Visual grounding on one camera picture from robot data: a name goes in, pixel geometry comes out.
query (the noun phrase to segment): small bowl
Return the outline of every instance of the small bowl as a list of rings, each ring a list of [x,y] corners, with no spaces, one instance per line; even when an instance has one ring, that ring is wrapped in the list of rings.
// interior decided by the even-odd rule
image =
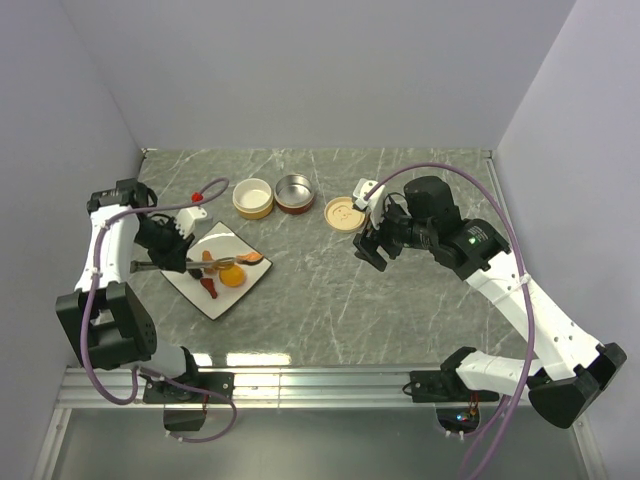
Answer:
[[[273,210],[273,190],[259,178],[247,178],[233,189],[233,205],[248,220],[264,218]]]
[[[282,177],[276,184],[275,190],[278,207],[291,215],[306,212],[315,199],[311,182],[304,175],[294,174]]]

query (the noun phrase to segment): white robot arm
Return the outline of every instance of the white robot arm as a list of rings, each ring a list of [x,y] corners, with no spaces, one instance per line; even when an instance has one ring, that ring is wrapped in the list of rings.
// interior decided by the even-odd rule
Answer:
[[[121,180],[114,189],[96,192],[87,203],[92,234],[86,264],[74,292],[58,297],[56,301],[56,313],[80,362],[80,329],[92,288],[98,234],[114,216],[156,204],[153,190],[136,179]],[[134,243],[147,249],[152,263],[158,268],[185,272],[187,251],[194,241],[193,232],[196,224],[207,218],[207,212],[199,206],[183,208],[175,216],[149,216],[138,212],[122,216],[111,224],[102,239],[100,277],[88,334],[91,364],[104,370],[139,367],[140,371],[162,372],[181,383],[201,383],[191,353],[184,347],[157,338],[151,317],[127,281]],[[172,393],[169,388],[160,385],[159,389],[161,396],[169,401]],[[184,395],[178,390],[173,393]]]
[[[520,278],[507,242],[484,220],[461,219],[451,190],[439,177],[420,177],[405,185],[408,213],[384,186],[365,200],[376,183],[361,179],[353,194],[356,208],[369,214],[354,239],[356,256],[384,271],[386,261],[378,247],[391,259],[403,248],[429,250],[438,263],[495,305],[525,339],[528,323],[521,286],[527,283],[538,358],[531,364],[525,392],[545,419],[568,428],[609,385],[626,361],[624,351],[615,343],[603,345],[582,330],[528,274]],[[461,393],[477,391],[513,396],[523,364],[463,347],[443,363],[440,384],[423,382],[413,388],[423,399],[432,393],[434,401],[442,401],[443,392],[452,401]]]

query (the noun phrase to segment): white square plate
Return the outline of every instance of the white square plate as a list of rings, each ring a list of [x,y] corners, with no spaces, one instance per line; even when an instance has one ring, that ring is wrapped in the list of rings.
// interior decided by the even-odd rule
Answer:
[[[202,260],[202,252],[204,250],[209,250],[214,260],[223,257],[246,255],[256,251],[222,222],[216,223],[209,233],[192,246],[187,256],[194,262],[199,262]],[[218,298],[215,299],[211,298],[211,295],[200,284],[200,281],[193,278],[188,272],[162,272],[162,274],[196,308],[211,320],[215,320],[251,290],[251,287],[267,273],[271,265],[272,263],[266,258],[257,265],[241,265],[247,274],[247,278],[242,286],[236,288],[223,285],[217,273],[215,275],[205,273],[205,277],[213,278],[213,283],[218,292]]]

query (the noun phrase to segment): metal bowl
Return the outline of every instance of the metal bowl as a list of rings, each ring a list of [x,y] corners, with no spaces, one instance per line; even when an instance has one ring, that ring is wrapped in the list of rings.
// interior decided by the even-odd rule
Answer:
[[[281,210],[287,213],[304,213],[311,207],[315,192],[304,175],[287,175],[276,184],[275,198]]]

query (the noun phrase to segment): gray marble countertop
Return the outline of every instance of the gray marble countertop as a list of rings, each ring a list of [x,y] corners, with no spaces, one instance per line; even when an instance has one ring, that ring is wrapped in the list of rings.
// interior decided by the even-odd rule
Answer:
[[[440,362],[461,346],[522,357],[524,341],[500,313],[429,253],[405,250],[379,273],[355,258],[353,234],[335,232],[325,223],[326,202],[350,196],[361,177],[379,179],[424,161],[456,165],[491,186],[480,150],[149,151],[140,180],[158,193],[161,204],[184,202],[210,179],[229,177],[229,189],[207,211],[274,265],[216,321],[159,272],[138,273],[130,283],[161,338],[209,354],[217,365]],[[309,212],[291,216],[276,208],[262,220],[245,220],[235,212],[231,194],[237,182],[258,177],[273,186],[289,173],[306,175],[316,187]],[[423,169],[413,177],[433,173]],[[451,185],[463,216],[500,224],[472,185],[455,174],[437,173]],[[390,187],[402,191],[411,177],[401,175]],[[135,256],[145,258],[141,249]]]

